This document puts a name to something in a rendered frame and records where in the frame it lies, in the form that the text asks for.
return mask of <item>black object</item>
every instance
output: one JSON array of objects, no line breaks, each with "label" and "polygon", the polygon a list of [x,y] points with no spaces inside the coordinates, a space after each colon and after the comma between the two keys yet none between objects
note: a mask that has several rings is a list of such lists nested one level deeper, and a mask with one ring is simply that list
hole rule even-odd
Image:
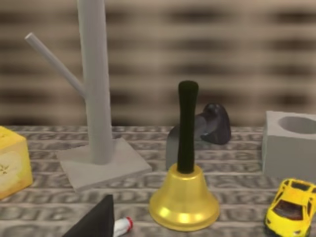
[{"label": "black object", "polygon": [[[179,144],[179,125],[173,127],[166,142],[166,169],[177,162]],[[203,112],[195,116],[194,137],[203,141],[224,145],[232,137],[230,120],[224,106],[220,104],[207,104]]]},{"label": "black object", "polygon": [[114,234],[113,196],[105,196],[63,237],[113,237]]},{"label": "black object", "polygon": [[194,81],[179,83],[180,128],[177,170],[183,174],[194,171],[194,122],[198,84]]}]

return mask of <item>gray block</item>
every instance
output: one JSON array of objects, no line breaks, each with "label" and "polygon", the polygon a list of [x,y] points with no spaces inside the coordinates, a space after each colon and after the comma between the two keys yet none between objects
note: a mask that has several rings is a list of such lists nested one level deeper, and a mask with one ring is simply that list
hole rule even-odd
[{"label": "gray block", "polygon": [[316,115],[266,112],[263,172],[316,182]]},{"label": "gray block", "polygon": [[92,163],[89,146],[58,152],[57,158],[76,192],[152,171],[150,165],[122,138],[114,140],[107,164]]}]

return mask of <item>angled branch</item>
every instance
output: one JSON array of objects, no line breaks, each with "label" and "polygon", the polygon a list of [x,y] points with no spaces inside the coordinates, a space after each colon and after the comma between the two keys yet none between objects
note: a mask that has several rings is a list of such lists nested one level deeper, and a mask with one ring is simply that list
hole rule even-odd
[{"label": "angled branch", "polygon": [[85,98],[84,88],[80,81],[33,33],[29,33],[25,37],[25,40],[33,47],[33,49],[41,54],[83,98]]}]

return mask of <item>white marker with red tip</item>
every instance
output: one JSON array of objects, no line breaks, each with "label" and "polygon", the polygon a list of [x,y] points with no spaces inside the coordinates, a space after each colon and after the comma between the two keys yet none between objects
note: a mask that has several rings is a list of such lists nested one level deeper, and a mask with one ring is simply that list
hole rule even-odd
[{"label": "white marker with red tip", "polygon": [[133,221],[129,217],[125,217],[115,221],[113,237],[119,237],[129,232],[133,228]]}]

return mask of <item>stand base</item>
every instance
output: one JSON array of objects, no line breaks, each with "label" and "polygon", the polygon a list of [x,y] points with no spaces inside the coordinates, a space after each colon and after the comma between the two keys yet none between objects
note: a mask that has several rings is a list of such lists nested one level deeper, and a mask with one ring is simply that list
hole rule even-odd
[{"label": "stand base", "polygon": [[76,192],[152,171],[151,166],[122,138],[114,140],[113,152],[113,158],[107,164],[93,164],[89,146],[60,151],[56,155]]}]

